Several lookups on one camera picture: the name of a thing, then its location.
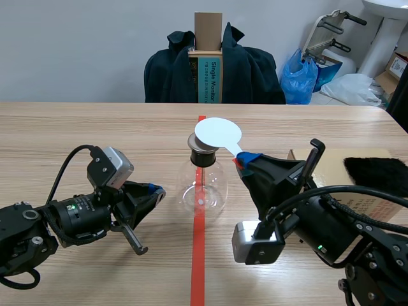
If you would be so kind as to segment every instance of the white pedestal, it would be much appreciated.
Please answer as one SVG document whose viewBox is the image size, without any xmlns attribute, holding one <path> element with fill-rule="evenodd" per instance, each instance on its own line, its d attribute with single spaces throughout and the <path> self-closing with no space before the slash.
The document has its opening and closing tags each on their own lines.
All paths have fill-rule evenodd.
<svg viewBox="0 0 408 306">
<path fill-rule="evenodd" d="M 364 59 L 358 73 L 371 78 L 382 73 L 394 52 L 407 21 L 384 18 L 382 27 Z"/>
</svg>

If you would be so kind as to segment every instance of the white plastic bag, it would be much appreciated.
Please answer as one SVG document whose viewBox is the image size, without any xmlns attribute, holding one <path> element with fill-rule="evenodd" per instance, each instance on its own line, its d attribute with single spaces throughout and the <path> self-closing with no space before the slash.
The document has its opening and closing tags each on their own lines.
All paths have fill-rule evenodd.
<svg viewBox="0 0 408 306">
<path fill-rule="evenodd" d="M 321 92 L 348 105 L 379 106 L 381 100 L 368 89 L 371 83 L 372 78 L 353 73 L 323 85 Z"/>
</svg>

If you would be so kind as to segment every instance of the metal lid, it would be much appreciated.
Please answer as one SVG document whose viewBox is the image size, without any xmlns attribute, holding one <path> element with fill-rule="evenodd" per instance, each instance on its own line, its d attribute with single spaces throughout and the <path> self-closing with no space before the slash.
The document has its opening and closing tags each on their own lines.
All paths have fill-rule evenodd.
<svg viewBox="0 0 408 306">
<path fill-rule="evenodd" d="M 209 145 L 206 145 L 205 143 L 202 143 L 196 136 L 195 133 L 191 134 L 188 141 L 187 141 L 189 148 L 199 154 L 213 154 L 215 153 L 219 148 L 217 147 L 211 147 Z"/>
</svg>

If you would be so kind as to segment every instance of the white paddle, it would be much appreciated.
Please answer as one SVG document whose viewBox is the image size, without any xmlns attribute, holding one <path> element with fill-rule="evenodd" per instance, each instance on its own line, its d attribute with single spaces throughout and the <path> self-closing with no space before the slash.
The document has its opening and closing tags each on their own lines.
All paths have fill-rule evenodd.
<svg viewBox="0 0 408 306">
<path fill-rule="evenodd" d="M 238 145 L 241 140 L 241 129 L 232 121 L 223 118 L 207 118 L 196 125 L 194 131 L 197 138 L 211 147 L 225 148 L 235 157 L 242 149 Z"/>
</svg>

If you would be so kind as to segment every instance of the glass jar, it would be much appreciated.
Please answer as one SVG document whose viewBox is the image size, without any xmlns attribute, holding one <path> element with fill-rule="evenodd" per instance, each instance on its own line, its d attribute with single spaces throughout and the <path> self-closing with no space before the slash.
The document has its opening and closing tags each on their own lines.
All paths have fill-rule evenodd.
<svg viewBox="0 0 408 306">
<path fill-rule="evenodd" d="M 226 175 L 215 158 L 218 148 L 200 142 L 194 133 L 188 139 L 188 146 L 190 160 L 177 175 L 177 203 L 188 215 L 205 213 L 206 219 L 216 219 L 228 195 Z"/>
</svg>

